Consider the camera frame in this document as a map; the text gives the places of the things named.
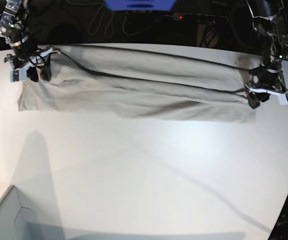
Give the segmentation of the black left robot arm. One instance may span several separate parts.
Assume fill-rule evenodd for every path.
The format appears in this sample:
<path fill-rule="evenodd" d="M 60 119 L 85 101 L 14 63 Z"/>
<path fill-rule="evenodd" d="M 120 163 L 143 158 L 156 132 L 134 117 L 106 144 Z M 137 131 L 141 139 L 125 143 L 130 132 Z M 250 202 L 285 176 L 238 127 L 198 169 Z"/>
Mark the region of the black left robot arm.
<path fill-rule="evenodd" d="M 288 35 L 281 0 L 247 0 L 253 30 L 264 40 L 262 62 L 250 69 L 251 80 L 245 84 L 246 98 L 254 110 L 277 96 L 280 105 L 288 104 L 288 89 L 282 62 L 288 60 Z"/>

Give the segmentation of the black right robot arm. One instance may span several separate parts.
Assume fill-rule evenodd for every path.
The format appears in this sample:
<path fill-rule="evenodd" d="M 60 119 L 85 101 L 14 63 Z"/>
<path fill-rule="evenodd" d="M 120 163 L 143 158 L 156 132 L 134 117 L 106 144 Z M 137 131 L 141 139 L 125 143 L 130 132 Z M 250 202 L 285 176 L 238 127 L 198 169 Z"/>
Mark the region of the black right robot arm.
<path fill-rule="evenodd" d="M 11 65 L 10 81 L 50 81 L 51 54 L 58 50 L 53 46 L 37 46 L 29 36 L 28 15 L 28 0 L 8 0 L 0 14 L 0 37 L 13 51 L 13 54 L 7 54 L 4 58 L 4 62 Z"/>

